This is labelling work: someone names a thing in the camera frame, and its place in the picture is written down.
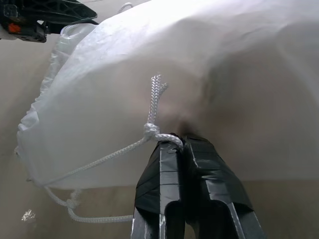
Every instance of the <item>drawstring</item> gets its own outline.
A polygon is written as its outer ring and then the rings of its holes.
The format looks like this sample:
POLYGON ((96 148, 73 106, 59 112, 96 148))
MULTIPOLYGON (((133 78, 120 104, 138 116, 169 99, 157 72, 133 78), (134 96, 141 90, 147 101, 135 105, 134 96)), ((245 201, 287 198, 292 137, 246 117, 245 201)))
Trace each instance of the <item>drawstring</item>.
POLYGON ((127 6, 130 6, 131 8, 134 7, 133 4, 131 4, 130 2, 127 2, 126 4, 123 4, 120 8, 120 10, 118 11, 118 14, 120 14, 121 12, 123 12, 124 8, 126 8, 127 6))
MULTIPOLYGON (((56 178, 54 180, 51 180, 47 183, 44 184, 44 186, 49 185, 51 183, 57 182, 59 180, 62 180, 66 177, 69 177, 75 173, 87 170, 92 167, 96 167, 97 165, 104 163, 105 161, 109 159, 113 159, 116 157, 119 157, 121 155, 124 155, 137 147, 142 146, 146 142, 150 140, 154 141, 170 141, 173 142, 178 146, 180 150, 183 148, 183 143, 182 141, 171 134, 166 134, 166 133, 160 133, 160 128, 155 125, 155 120, 158 112, 158 104, 161 95, 164 93, 164 91, 168 88, 168 85, 161 84, 161 75, 155 75, 152 77, 152 90, 151 90, 151 104, 150 104, 150 110, 149 110, 149 116, 148 116, 148 121, 144 125, 144 137, 140 139, 139 141, 122 148, 114 153, 111 153, 103 158, 100 158, 99 160, 96 160, 95 162, 89 163, 83 167, 77 168, 73 171, 68 172, 67 174, 56 178)), ((103 217, 103 218, 83 218, 77 216, 74 212, 73 209, 79 204, 78 202, 78 197, 81 193, 81 190, 75 190, 74 192, 71 193, 71 199, 68 199, 66 202, 59 199, 48 187, 45 187, 46 191, 48 192, 49 196, 58 204, 65 206, 68 208, 68 213, 70 217, 78 222, 85 222, 85 223, 117 223, 117 222, 127 222, 131 221, 133 216, 121 216, 121 217, 103 217)))

